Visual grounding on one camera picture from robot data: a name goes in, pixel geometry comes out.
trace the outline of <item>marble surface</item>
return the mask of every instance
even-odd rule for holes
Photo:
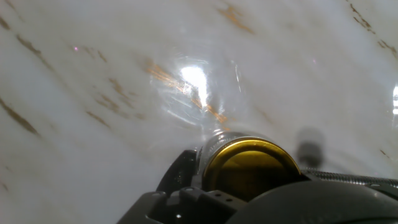
[[[1,0],[0,223],[116,223],[219,129],[293,156],[316,138],[322,170],[398,178],[397,10]]]

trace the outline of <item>gold metallic lid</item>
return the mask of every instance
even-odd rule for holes
[[[202,177],[203,190],[221,190],[245,201],[299,181],[297,164],[282,148],[259,138],[235,139],[210,159]]]

